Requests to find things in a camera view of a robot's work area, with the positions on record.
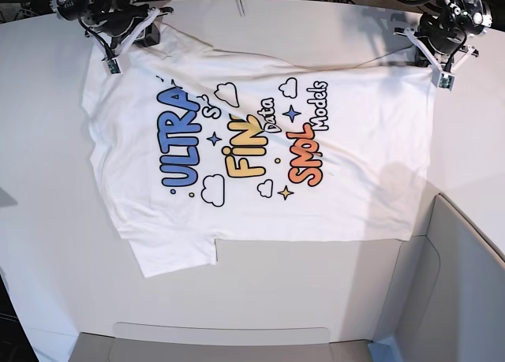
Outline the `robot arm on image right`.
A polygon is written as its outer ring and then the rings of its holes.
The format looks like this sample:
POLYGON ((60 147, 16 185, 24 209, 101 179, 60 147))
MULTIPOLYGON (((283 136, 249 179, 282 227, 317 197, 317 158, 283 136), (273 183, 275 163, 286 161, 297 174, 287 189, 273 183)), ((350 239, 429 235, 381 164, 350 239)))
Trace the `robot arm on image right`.
POLYGON ((452 73, 465 59, 479 51, 468 44, 492 26, 492 14, 484 0, 415 0, 430 13, 423 13, 413 37, 421 45, 415 51, 415 65, 427 67, 430 58, 444 72, 452 73))

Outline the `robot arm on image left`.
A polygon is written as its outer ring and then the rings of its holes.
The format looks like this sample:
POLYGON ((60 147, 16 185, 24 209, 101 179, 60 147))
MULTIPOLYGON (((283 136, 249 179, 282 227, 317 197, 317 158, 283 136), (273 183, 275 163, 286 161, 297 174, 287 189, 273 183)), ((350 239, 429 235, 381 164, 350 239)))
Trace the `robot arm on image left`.
POLYGON ((51 0, 58 18, 78 21, 86 36, 95 38, 107 61, 125 53, 133 44, 152 47, 159 43, 156 19, 173 12, 140 0, 51 0))

